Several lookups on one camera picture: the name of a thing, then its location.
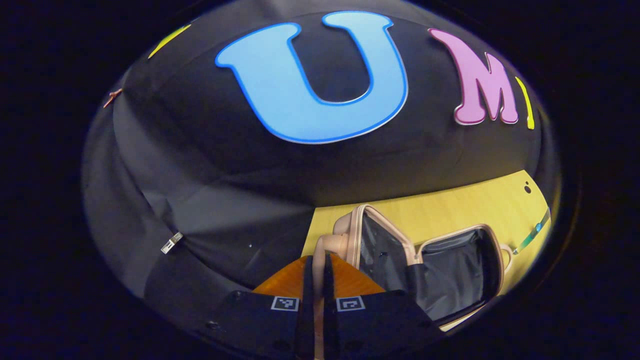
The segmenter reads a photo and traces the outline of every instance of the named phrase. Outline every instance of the beige suitcase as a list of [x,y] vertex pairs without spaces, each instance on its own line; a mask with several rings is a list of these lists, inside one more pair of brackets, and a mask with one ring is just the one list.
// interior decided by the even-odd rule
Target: beige suitcase
[[[501,250],[509,255],[502,261]],[[387,291],[405,290],[442,330],[458,325],[495,298],[512,250],[479,224],[418,246],[371,205],[340,217],[318,239],[314,259],[336,253]]]

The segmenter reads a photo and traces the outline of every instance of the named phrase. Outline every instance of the metal clip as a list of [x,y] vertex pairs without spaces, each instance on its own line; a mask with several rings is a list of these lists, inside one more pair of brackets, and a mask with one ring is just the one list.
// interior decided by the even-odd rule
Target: metal clip
[[175,233],[175,235],[173,235],[168,242],[166,242],[166,244],[162,247],[162,252],[163,253],[167,253],[169,252],[169,250],[171,250],[173,248],[173,246],[180,241],[180,239],[182,239],[183,235],[180,232]]

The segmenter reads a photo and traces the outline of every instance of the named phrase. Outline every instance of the yellow table surface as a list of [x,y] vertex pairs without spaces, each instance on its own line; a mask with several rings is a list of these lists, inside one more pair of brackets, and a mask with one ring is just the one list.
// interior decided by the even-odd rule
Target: yellow table surface
[[[397,199],[368,202],[414,243],[476,224],[487,224],[499,242],[515,249],[542,220],[548,205],[538,185],[522,170],[482,183]],[[335,221],[360,204],[316,208],[301,256],[312,255],[320,235],[330,234]],[[504,278],[501,293],[528,271],[551,227],[551,219],[518,255]]]

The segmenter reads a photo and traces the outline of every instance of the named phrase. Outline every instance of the orange object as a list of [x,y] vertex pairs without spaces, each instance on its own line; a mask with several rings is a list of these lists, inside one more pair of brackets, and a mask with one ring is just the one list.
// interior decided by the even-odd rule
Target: orange object
[[331,254],[333,297],[354,297],[383,293],[385,290],[361,271]]
[[111,104],[116,97],[118,97],[118,95],[120,95],[120,93],[122,92],[122,89],[119,88],[118,90],[114,91],[114,92],[110,92],[109,93],[109,100],[107,100],[107,102],[102,106],[103,109],[105,109],[107,106],[109,106],[109,104]]
[[309,256],[299,258],[258,285],[252,292],[264,295],[302,299],[305,264]]

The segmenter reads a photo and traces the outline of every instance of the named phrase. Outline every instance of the black cloth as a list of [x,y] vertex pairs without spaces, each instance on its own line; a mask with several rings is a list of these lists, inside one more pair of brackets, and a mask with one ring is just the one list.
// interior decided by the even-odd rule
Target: black cloth
[[424,281],[416,302],[432,320],[460,317],[497,295],[501,269],[492,246],[486,231],[476,229],[422,248],[424,264],[410,271]]
[[404,248],[365,213],[362,218],[360,271],[387,291],[407,290]]
[[[345,31],[321,22],[340,10],[393,21],[389,33],[410,87],[406,103],[388,124],[357,138],[324,145],[281,140],[257,119],[232,71],[215,66],[215,55],[251,31],[293,21],[302,27],[293,46],[316,94],[352,99],[369,84],[362,57]],[[430,27],[504,64],[519,123],[455,123],[458,71],[444,45],[428,35]],[[205,304],[195,300],[206,293],[196,282],[214,293],[258,285],[298,258],[317,206],[432,192],[538,168],[542,127],[526,128],[514,76],[526,80],[474,35],[409,3],[243,0],[203,14],[148,59],[153,48],[109,89],[123,92],[96,113],[84,151],[84,203],[93,238],[116,276],[181,327],[197,323],[198,310],[162,304],[188,297]],[[161,254],[177,231],[184,238]],[[163,280],[167,274],[173,282]],[[399,277],[394,287],[402,286]],[[213,306],[218,296],[208,299]]]

